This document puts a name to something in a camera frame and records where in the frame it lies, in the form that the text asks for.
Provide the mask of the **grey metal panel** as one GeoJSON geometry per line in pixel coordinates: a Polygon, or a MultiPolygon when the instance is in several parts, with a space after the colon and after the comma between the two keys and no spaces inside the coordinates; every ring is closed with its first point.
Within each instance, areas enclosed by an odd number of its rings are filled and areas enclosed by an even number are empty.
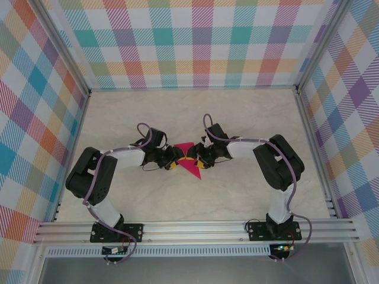
{"type": "Polygon", "coordinates": [[[255,257],[133,258],[120,265],[103,259],[51,258],[38,284],[356,284],[343,262],[300,259],[274,263],[255,257]]]}

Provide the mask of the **pink paper sheet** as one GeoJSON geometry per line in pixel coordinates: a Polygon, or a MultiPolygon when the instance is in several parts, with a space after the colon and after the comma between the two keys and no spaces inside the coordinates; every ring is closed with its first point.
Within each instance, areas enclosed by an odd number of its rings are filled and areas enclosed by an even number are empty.
{"type": "Polygon", "coordinates": [[[185,153],[185,159],[183,160],[178,160],[178,164],[182,166],[184,169],[186,169],[188,172],[190,172],[192,175],[197,177],[199,180],[201,180],[201,173],[200,173],[200,168],[196,167],[194,165],[194,162],[197,160],[197,157],[188,157],[187,156],[187,150],[194,145],[193,142],[189,143],[181,143],[181,144],[176,144],[175,146],[180,147],[183,149],[185,153]]]}

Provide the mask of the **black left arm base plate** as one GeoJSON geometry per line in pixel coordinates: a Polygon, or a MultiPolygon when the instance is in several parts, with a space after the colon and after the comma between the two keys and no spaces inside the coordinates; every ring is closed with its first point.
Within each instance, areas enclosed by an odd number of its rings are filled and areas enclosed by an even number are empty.
{"type": "Polygon", "coordinates": [[[105,226],[95,222],[92,225],[90,243],[128,243],[129,238],[125,234],[129,234],[136,239],[137,243],[142,241],[143,224],[121,224],[117,230],[123,231],[124,234],[106,228],[105,226]]]}

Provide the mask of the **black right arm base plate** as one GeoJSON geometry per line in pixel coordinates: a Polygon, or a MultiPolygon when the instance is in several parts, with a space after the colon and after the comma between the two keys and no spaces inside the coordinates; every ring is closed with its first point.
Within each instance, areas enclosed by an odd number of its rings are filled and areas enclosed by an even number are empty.
{"type": "Polygon", "coordinates": [[[298,222],[288,224],[268,224],[267,222],[249,222],[248,235],[250,241],[298,241],[302,240],[298,222]]]}

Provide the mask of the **long aluminium mounting rail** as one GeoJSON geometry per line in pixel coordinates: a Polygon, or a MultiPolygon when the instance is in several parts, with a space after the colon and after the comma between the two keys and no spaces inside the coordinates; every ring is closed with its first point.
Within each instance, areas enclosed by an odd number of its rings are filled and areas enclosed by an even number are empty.
{"type": "MultiPolygon", "coordinates": [[[[249,222],[246,221],[138,221],[143,224],[142,241],[139,244],[247,244],[280,241],[250,241],[249,222]]],[[[355,225],[350,219],[316,219],[299,222],[302,240],[284,241],[304,243],[345,243],[359,241],[355,225]]],[[[34,244],[79,245],[89,242],[93,222],[45,222],[40,224],[34,244]]]]}

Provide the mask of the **aluminium frame crossbar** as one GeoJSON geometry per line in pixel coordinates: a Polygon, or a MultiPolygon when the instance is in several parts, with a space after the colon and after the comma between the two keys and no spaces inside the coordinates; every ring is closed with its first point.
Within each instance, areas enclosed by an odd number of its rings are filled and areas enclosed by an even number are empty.
{"type": "Polygon", "coordinates": [[[101,89],[92,88],[91,93],[106,92],[145,92],[145,91],[204,91],[204,90],[279,90],[279,89],[296,89],[294,85],[273,85],[273,86],[232,86],[232,87],[167,87],[167,88],[115,88],[101,89]]]}

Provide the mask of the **aluminium frame post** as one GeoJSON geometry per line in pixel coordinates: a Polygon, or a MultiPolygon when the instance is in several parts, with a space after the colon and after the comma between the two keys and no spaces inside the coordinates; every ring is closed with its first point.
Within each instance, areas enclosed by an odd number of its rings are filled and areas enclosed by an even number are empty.
{"type": "Polygon", "coordinates": [[[64,63],[66,64],[68,70],[71,72],[75,82],[78,84],[80,90],[86,95],[87,98],[91,97],[91,90],[86,83],[81,71],[79,70],[76,62],[74,61],[69,49],[64,42],[59,30],[55,26],[53,20],[51,19],[47,9],[44,7],[41,0],[27,0],[30,7],[36,14],[37,18],[40,20],[42,26],[46,30],[50,40],[55,46],[57,52],[61,55],[64,63]]]}
{"type": "Polygon", "coordinates": [[[319,64],[324,52],[329,47],[333,37],[335,36],[339,26],[341,25],[343,19],[345,18],[346,13],[349,11],[351,5],[354,3],[354,0],[340,0],[335,12],[331,16],[331,20],[325,28],[325,31],[320,36],[320,41],[317,44],[313,55],[311,56],[300,80],[295,85],[295,95],[301,96],[301,92],[304,90],[304,87],[311,79],[312,74],[316,70],[317,65],[319,64]]]}

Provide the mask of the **aluminium side rail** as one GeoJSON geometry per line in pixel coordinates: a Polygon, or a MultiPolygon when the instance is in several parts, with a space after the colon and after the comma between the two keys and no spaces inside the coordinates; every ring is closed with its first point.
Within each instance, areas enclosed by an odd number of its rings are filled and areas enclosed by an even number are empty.
{"type": "Polygon", "coordinates": [[[317,139],[311,128],[311,121],[306,111],[306,107],[304,106],[302,96],[297,89],[293,89],[293,94],[294,94],[294,100],[295,100],[295,103],[300,115],[300,119],[301,119],[304,131],[306,134],[306,139],[309,145],[313,163],[316,168],[317,176],[319,178],[321,189],[325,197],[325,202],[326,202],[327,209],[329,211],[329,215],[331,218],[340,218],[339,209],[335,205],[334,195],[333,195],[332,188],[329,182],[329,177],[322,163],[322,157],[321,157],[320,150],[318,147],[317,139]]]}
{"type": "Polygon", "coordinates": [[[89,91],[89,94],[87,94],[87,96],[85,97],[85,101],[84,101],[84,105],[83,105],[83,110],[82,110],[82,116],[81,116],[81,118],[79,120],[79,124],[78,124],[78,127],[77,127],[76,132],[75,132],[75,139],[73,141],[72,150],[69,153],[69,160],[68,160],[68,163],[67,163],[67,167],[66,167],[64,178],[63,178],[63,182],[62,182],[62,185],[59,188],[59,190],[57,192],[57,196],[56,196],[56,198],[54,200],[53,209],[52,209],[52,212],[51,212],[51,214],[49,216],[49,219],[48,219],[49,222],[55,222],[56,218],[57,218],[57,215],[60,212],[60,207],[61,207],[61,204],[62,204],[62,199],[63,199],[63,197],[65,195],[65,192],[66,192],[66,186],[65,186],[66,179],[69,176],[69,173],[70,173],[71,168],[72,168],[73,161],[75,159],[76,148],[77,148],[77,145],[78,145],[78,142],[79,142],[79,139],[80,139],[80,134],[81,134],[81,131],[82,131],[84,120],[85,120],[85,115],[86,115],[86,112],[88,110],[90,98],[91,98],[91,91],[89,91]]]}

